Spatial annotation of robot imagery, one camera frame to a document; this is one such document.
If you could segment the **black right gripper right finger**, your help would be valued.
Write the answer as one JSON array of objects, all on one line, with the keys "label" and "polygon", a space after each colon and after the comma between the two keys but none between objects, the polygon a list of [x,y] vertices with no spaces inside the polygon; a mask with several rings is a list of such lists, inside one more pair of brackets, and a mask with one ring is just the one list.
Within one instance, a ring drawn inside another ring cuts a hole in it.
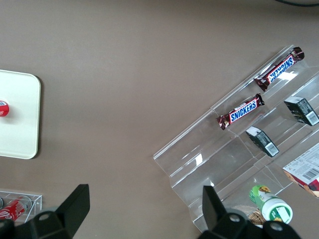
[{"label": "black right gripper right finger", "polygon": [[214,187],[204,186],[202,209],[208,230],[200,239],[299,239],[298,233],[282,222],[267,221],[257,227],[238,213],[226,211]]}]

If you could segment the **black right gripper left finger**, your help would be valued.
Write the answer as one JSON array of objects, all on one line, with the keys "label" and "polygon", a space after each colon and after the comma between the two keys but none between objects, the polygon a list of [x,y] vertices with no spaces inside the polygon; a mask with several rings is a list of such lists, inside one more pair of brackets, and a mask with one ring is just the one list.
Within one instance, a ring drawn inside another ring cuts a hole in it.
[{"label": "black right gripper left finger", "polygon": [[90,210],[88,184],[80,184],[53,212],[44,211],[28,222],[15,226],[9,219],[0,221],[2,239],[72,239]]}]

